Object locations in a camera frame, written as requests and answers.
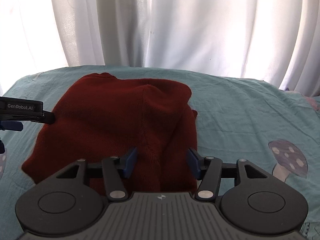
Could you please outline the dark red knit cardigan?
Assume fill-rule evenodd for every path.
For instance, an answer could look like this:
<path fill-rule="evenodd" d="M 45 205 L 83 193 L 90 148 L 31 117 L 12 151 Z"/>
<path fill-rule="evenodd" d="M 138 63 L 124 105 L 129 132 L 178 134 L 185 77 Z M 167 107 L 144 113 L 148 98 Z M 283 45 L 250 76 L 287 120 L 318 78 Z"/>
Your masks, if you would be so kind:
<path fill-rule="evenodd" d="M 22 171 L 39 183 L 68 164 L 137 150 L 132 191 L 195 192 L 187 152 L 197 147 L 197 112 L 190 88 L 164 79 L 118 79 L 89 74 L 74 83 L 53 109 L 55 122 L 40 130 Z"/>

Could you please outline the white sheer curtain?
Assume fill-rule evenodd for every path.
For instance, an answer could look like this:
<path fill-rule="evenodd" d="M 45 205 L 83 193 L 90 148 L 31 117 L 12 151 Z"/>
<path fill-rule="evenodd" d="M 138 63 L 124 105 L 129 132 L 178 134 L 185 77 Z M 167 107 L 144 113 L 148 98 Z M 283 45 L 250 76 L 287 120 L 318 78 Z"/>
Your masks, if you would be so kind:
<path fill-rule="evenodd" d="M 191 70 L 319 95 L 319 0 L 52 0 L 69 66 Z"/>

